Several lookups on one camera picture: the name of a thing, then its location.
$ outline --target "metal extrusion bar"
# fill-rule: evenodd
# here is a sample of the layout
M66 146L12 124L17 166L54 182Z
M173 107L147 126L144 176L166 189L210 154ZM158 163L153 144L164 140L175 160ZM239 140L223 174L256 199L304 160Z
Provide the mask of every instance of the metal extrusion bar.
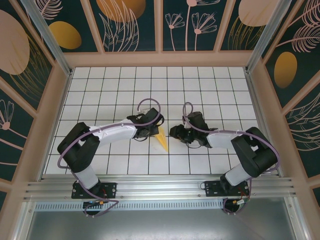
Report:
M72 80L72 75L73 75L73 72L71 72L71 74L67 77L67 80L65 81L65 84L64 84L64 87L63 87L63 94L61 95L61 99L59 101L59 109L55 115L55 121L52 123L52 126L51 126L51 132L50 132L50 137L48 138L48 141L47 141L47 144L46 144L46 153L43 155L43 158L42 158L42 161L41 161L41 166L42 168L39 169L38 171L38 174L37 174L37 177L36 179L37 180L40 180L42 178L42 175L45 171L45 167L46 167L46 160L47 158L49 157L49 154L50 154L50 147L52 146L53 142L54 142L54 137L55 137L55 132L58 128L58 123L59 123L59 120L60 120L60 116L62 114L62 111L63 111L63 108L64 108L64 102L67 98L67 95L68 95L68 90L69 90L69 87L70 87L70 84L71 84L71 80Z
M26 12L29 14L30 18L32 19L34 25L41 33L43 39L45 40L46 44L48 45L49 49L51 50L52 54L54 55L57 62L60 64L61 68L63 69L64 73L69 76L70 69L61 48L59 47L56 39L54 38L53 34L51 33L46 21L41 16L38 7L34 1L30 0L20 0L23 4Z
M26 202L61 202L72 201L72 184L75 181L71 175L58 178L46 178L41 182L30 182L26 189ZM204 181L217 181L219 175L114 175L99 176L101 182L117 183L115 199L126 201L152 200L194 200L207 199L205 191L200 188ZM261 176L252 180L252 198L294 197L295 190L291 179L275 175Z
M289 9L292 0L281 0L278 2L275 10L270 17L268 24L265 26L255 48L251 54L251 57L247 63L247 69L250 73L259 61L262 53L266 49L268 43L272 39L274 33L276 32L278 26L280 25L283 17L285 16L287 10Z

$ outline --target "leaf illustration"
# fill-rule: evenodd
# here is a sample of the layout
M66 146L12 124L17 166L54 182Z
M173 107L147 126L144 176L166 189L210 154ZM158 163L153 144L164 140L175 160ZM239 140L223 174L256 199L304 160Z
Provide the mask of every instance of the leaf illustration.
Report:
M310 27L320 22L320 0L308 0L303 10L302 21Z
M101 14L104 25L103 46L108 52L127 52L135 51L139 44L139 27L135 14L128 9L122 2L122 9L115 0L106 3L105 0L100 1L103 10L110 16L105 18Z
M320 148L320 93L308 104L292 109L287 122L299 151Z
M61 0L35 0L35 4L44 19L53 20L61 11Z
M300 27L290 42L295 52L310 53L320 43L320 25Z
M110 20L109 18L105 19L100 13L99 15L104 26L104 37L102 42L103 46L106 48L108 52L113 52L113 50L115 49L115 37L113 31L110 28Z

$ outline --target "grid tile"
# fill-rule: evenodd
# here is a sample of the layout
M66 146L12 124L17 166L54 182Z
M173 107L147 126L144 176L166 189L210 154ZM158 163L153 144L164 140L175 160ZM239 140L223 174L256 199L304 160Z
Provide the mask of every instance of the grid tile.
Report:
M214 78L214 69L211 66L199 66L198 67L199 78Z
M229 67L230 77L234 79L244 79L245 72L242 67Z
M151 78L136 78L135 91L150 91L151 90Z
M152 91L167 91L167 79L166 78L152 78L151 79Z
M92 161L96 174L224 174L239 163L233 149L187 147L169 137L172 127L183 124L182 107L192 102L209 128L247 130L257 127L242 68L228 67L81 67L74 71L45 173L70 174L59 169L58 145L75 126L103 126L136 115L137 104L154 98L161 114L168 152L156 137L143 142L125 139L101 145ZM140 110L150 106L146 101Z
M128 155L110 155L107 167L107 174L127 174Z
M248 91L248 85L245 78L232 78L232 87L234 91Z
M184 80L182 78L168 78L168 91L183 91Z
M151 67L150 66L137 66L135 77L141 78L141 79L151 78Z
M229 70L227 67L224 66L214 66L213 67L213 71L214 71L214 77L215 78L230 78L229 75Z
M103 79L97 79L97 78L93 78L93 79L88 79L87 84L86 84L86 91L101 91L102 88L102 83L103 83Z
M102 91L118 91L119 78L103 79Z
M84 99L84 91L70 91L66 97L66 105L81 105Z
M204 105L218 105L218 94L216 91L201 91L202 104Z
M233 91L230 78L216 78L215 83L218 91Z
M201 91L216 91L216 81L214 78L200 78Z
M182 67L181 66L168 66L167 67L168 78L182 78Z
M87 79L89 76L90 67L76 67L73 73L73 79Z
M72 91L85 91L86 85L87 85L87 79L86 78L79 78L79 79L72 79L71 85L69 88L69 92Z
M165 66L153 66L151 71L152 78L166 78L167 77L167 67Z
M130 155L128 174L148 174L149 156Z
M190 174L188 155L170 155L170 174Z
M182 68L183 70L183 78L185 79L193 79L193 78L198 78L198 68L196 66L184 66Z
M102 79L105 76L105 67L91 67L89 78L90 79Z
M119 66L106 67L105 72L104 72L104 78L105 79L118 79L120 77L120 70L121 70L121 67L119 67Z
M150 155L149 174L169 174L169 156Z
M252 105L250 93L248 91L235 91L234 96L235 96L236 104Z
M190 155L191 174L210 174L208 155Z
M120 71L121 79L134 79L136 77L136 67L135 66L123 66Z

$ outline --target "black grid line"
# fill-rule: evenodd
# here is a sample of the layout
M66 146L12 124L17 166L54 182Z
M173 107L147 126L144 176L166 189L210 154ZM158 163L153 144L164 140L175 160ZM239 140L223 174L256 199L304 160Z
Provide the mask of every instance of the black grid line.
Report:
M237 99L236 99L236 94L235 94L235 91L234 91L234 86L232 84L232 81L231 81L231 86L232 86L232 92L233 92L233 95L234 95L234 100L235 100L235 105L236 105L236 110L238 112L238 116L239 116L239 121L240 121L240 126L241 126L241 129L243 130L243 127L242 127L242 122L241 122L241 118L240 118L240 113L239 113L239 108L238 108L238 104L237 104Z
M166 67L166 91L167 91L167 94L166 94L166 102L169 103L169 95L168 95L168 67ZM166 108L166 111L167 111L167 116L169 118L169 106L167 106ZM168 135L170 133L170 129L169 129L169 119L167 121L167 125L168 125ZM166 140L168 140L168 174L170 174L170 137L167 137L166 136Z
M84 106L115 106L115 104L83 104ZM138 105L138 104L117 104L117 106L132 106L132 105ZM149 104L143 103L141 106L148 106ZM224 105L245 105L245 106L252 106L252 104L192 104L194 106L224 106ZM81 106L81 104L66 104L65 106ZM161 104L161 106L183 106L183 104Z
M152 90L152 78L150 78L150 98L151 98L151 94L152 94L152 92L151 92L151 90ZM148 137L148 146L149 146L149 148L148 148L148 174L149 174L149 167L150 167L150 137Z
M201 84L200 84L199 68L197 67L196 69L197 69L197 71L198 71L198 76L199 76L199 77L198 77L198 80L199 80L200 97L201 97L202 114L203 114L203 113L205 112L205 110L204 110L204 103L203 103L203 101L202 101L202 91L201 91ZM211 173L210 157L209 157L209 149L207 149L206 151L207 151L207 153L208 153L208 161L209 161L210 174L212 174L212 173Z
M105 156L106 154L95 154L96 156ZM109 154L110 156L127 156L128 154L124 154L124 153L115 153L115 154ZM149 154L146 154L146 153L132 153L130 154L130 156L148 156ZM157 153L157 154L150 154L151 156L167 156L168 154L160 154L160 153ZM207 156L208 154L207 153L196 153L196 154L187 154L187 153L170 153L170 155L172 156L187 156L187 155L190 155L190 156L199 156L199 155L203 155L203 156ZM209 155L227 155L227 154L222 154L222 153L209 153ZM51 156L60 156L60 154L51 154Z
M224 119L223 119L223 117L222 117L222 111L221 111L221 107L220 107L220 100L219 100L219 95L218 95L218 94L217 94L217 97L218 97L219 109L220 109L220 114L221 114L222 127L223 127L223 129L225 129ZM229 152L228 152L228 150L227 150L227 153L228 153L229 167L230 167L230 169L231 169L231 163L230 163L230 158L229 158Z
M185 81L184 81L184 68L182 68L182 84L183 84L183 98L184 98L184 102L186 102L186 94L185 94ZM189 160L189 174L191 174L191 166L190 166L190 152L189 152L189 148L187 148L188 150L188 160Z
M120 84L120 74L121 74L121 67L120 67L120 72L119 72L118 89L119 89L119 84ZM117 104L117 99L118 99L118 92L116 93L115 104ZM114 108L113 121L115 121L115 117L116 117L116 108ZM109 162L110 162L111 145L112 145L112 143L110 143L110 147L109 147L108 164L107 164L107 166L106 166L106 173L105 173L105 174L108 174Z
M183 92L183 90L151 90L152 92ZM203 90L204 92L230 92L231 90ZM248 92L249 90L234 90L235 92ZM76 92L101 92L101 91L79 91L79 90L71 90L71 91L68 91L70 93L76 93ZM149 92L148 90L135 90L135 91L132 91L132 90L119 90L119 91L116 91L116 90L103 90L102 92ZM185 92L197 92L197 90L185 90Z
M103 76L105 76L106 74L106 67L104 68L104 73L103 73ZM101 95L102 95L102 88L104 86L104 81L102 80L102 84L101 84L101 91L100 91L100 97L99 97L99 103L98 103L98 107L96 109L96 115L95 115L95 121L94 121L94 125L97 125L97 118L98 118L98 112L99 112L99 106L100 106L100 101L101 101Z
M134 73L134 84L133 84L133 98L132 98L132 111L131 111L131 115L134 114L134 103L135 103L135 90L136 90L136 76L137 76L137 67L135 67L135 73ZM132 139L129 140L129 151L128 151L128 166L127 166L127 170L126 170L126 174L129 174L129 160L130 160L130 150L131 150L131 141L133 141Z

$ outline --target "purple cable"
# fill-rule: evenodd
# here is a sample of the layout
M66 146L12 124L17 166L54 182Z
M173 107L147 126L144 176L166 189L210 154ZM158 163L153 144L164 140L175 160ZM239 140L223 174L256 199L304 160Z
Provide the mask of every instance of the purple cable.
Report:
M57 165L59 168L61 169L70 169L68 166L61 166L61 161L63 159L63 157L65 156L65 154L75 145L77 144L81 139L85 138L86 136L90 135L90 134L93 134L93 133L96 133L96 132L99 132L99 131L102 131L102 130L105 130L105 129L109 129L109 128L113 128L113 127L120 127L120 126L135 126L135 127L144 127L144 126L147 126L147 125L150 125L152 123L154 123L158 117L160 116L160 112L161 112L161 106L160 106L160 103L153 99L153 98L145 98L143 99L141 102L139 102L138 106L137 106L137 110L139 111L139 107L140 105L147 101L147 100L151 100L151 101L154 101L159 110L158 110L158 114L157 116L150 122L147 122L147 123L142 123L142 124L135 124L135 123L129 123L129 122L123 122L123 123L115 123L115 124L111 124L111 125L107 125L107 126L104 126L104 127L101 127L101 128L97 128L95 130L92 130L92 131L89 131L89 132L86 132L84 134L82 134L81 136L79 136L77 139L75 139L64 151L63 153L61 154L61 156L59 157L58 159L58 162L57 162ZM103 197L99 197L97 195L94 195L93 193L91 193L88 189L85 188L85 186L82 184L82 182L79 180L79 178L71 171L72 175L75 177L75 179L77 180L77 182L80 184L80 186L83 188L83 190L89 194L90 196L92 196L93 198L95 199L98 199L98 200L101 200L101 201L108 201L108 202L114 202L113 205L111 205L110 207L108 207L106 210L102 211L102 212L99 212L97 213L96 215L89 215L87 213L87 209L89 207L91 207L90 205L87 206L85 209L84 209L84 213L87 217L91 217L91 218L94 218L94 217L99 217L99 216L102 216L103 214L107 213L111 208L113 208L115 205L117 205L119 203L118 200L110 200L110 199L107 199L107 198L103 198Z
M214 134L214 133L217 133L217 134L218 134L218 133L225 133L225 134L243 134L243 135L250 136L250 137L252 137L252 138L254 138L254 139L257 139L257 140L260 141L261 143L267 145L267 146L273 151L273 153L275 154L275 156L276 156L276 158L277 158L277 163L276 163L275 167L273 167L273 168L265 171L264 173L269 173L269 172L272 172L272 171L278 169L278 167L279 167L279 165L280 165L280 156L279 156L278 151L277 151L277 150L274 148L274 146L272 146L269 142L267 142L266 140L262 139L261 137L258 137L258 136L254 135L254 134L251 134L251 133L248 133L248 132L246 132L246 131L232 131L232 130L213 130L213 131L207 131L207 130L202 130L202 129L200 129L200 128L197 128L196 126L193 126L193 125L189 122L189 120L188 120L187 111L186 111L186 106L187 106L187 105L190 105L190 106L191 106L191 112L190 112L190 113L192 113L193 110L194 110L194 106L192 105L191 102L186 102L186 103L184 103L184 105L183 105L183 107L182 107L183 120L184 120L185 122L187 122L193 129L195 129L195 130L197 130L197 131L199 131L199 132L206 133L206 134ZM251 189L252 189L252 177L250 177L250 178L247 179L247 180L249 180L249 182L250 182L249 196L248 196L248 198L250 198L250 196L251 196ZM225 205L226 205L227 200L228 200L228 198L225 198L225 199L223 200L222 210L223 210L226 214L228 214L228 213L229 213L229 214L230 214L230 213L231 213L231 214L235 214L234 212L231 212L230 210L228 210L228 209L225 208ZM239 211L237 211L237 213L242 212L242 210L245 208L246 205L247 205L247 204L245 203L244 206L243 206Z
M261 137L258 137L258 136L254 135L254 134L251 134L251 133L248 133L248 132L246 132L246 131L232 131L232 130L213 130L213 131L207 131L207 130L202 130L202 129L200 129L200 128L197 128L196 126L193 126L193 125L189 122L189 120L188 120L187 112L186 112L186 106L187 106L187 105L190 105L190 106L191 106L191 112L190 112L190 113L193 112L194 106L192 105L191 102L188 102L188 101L187 101L187 102L183 105L183 107L182 107L182 115L183 115L183 118L184 118L184 120L188 123L188 125L190 125L190 127L192 127L193 129L195 129L195 130L197 130L197 131L199 131L199 132L203 132L203 133L206 133L206 134L215 134L215 133L217 133L217 134L219 134L219 133L222 133L222 134L242 134L242 135L247 135L247 136L249 136L249 137L252 137L252 138L254 138L254 139L257 139L257 140L260 141L261 143L267 145L267 146L272 150L272 152L275 154L275 156L276 156L276 158L277 158L277 163L276 163L275 167L273 167L273 168L265 171L264 173L269 173L269 172L272 172L272 171L274 171L274 170L276 170L276 169L279 168L279 165L280 165L280 156L279 156L279 153L278 153L278 151L274 148L274 146L272 146L269 142L267 142L266 140L262 139Z
M145 98L143 99L141 102L139 102L138 106L137 106L137 110L139 111L139 107L140 105L147 101L147 100L151 100L151 101L154 101L157 105L158 105L158 108L159 108L159 111L158 111L158 115L150 122L147 122L147 123L142 123L142 124L136 124L136 123L129 123L129 122L119 122L119 123L115 123L115 124L111 124L111 125L107 125L107 126L104 126L104 127L101 127L101 128L97 128L95 130L92 130L92 131L88 131L84 134L82 134L81 136L79 136L77 139L75 139L64 151L63 153L61 154L61 156L59 157L58 159L58 167L60 169L70 169L68 166L62 166L61 165L61 161L63 159L63 157L65 156L65 154L76 144L78 143L81 139L85 138L86 136L90 135L90 134L93 134L93 133L96 133L96 132L99 132L99 131L102 131L102 130L105 130L105 129L109 129L109 128L113 128L113 127L120 127L120 126L135 126L135 127L144 127L144 126L148 126L152 123L154 123L158 117L160 116L160 112L161 112L161 106L160 106L160 103L153 99L153 98Z

